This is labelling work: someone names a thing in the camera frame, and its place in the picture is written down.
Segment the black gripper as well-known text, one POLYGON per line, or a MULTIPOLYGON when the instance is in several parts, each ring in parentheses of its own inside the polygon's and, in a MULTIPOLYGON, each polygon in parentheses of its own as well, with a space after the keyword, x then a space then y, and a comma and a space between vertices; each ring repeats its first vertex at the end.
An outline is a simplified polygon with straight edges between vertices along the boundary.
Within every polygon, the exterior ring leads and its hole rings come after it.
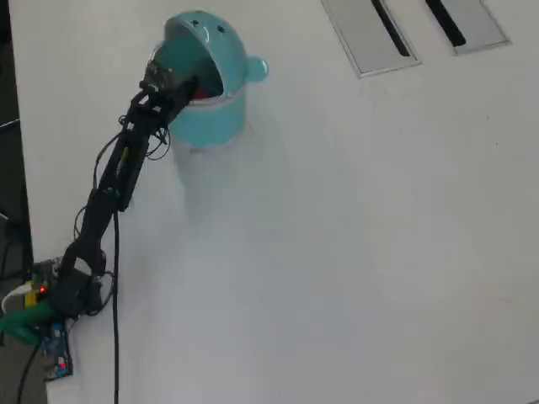
POLYGON ((181 82, 169 90, 144 87, 131 100, 125 124, 134 128, 157 129, 168 126, 191 102, 199 87, 197 76, 181 82))

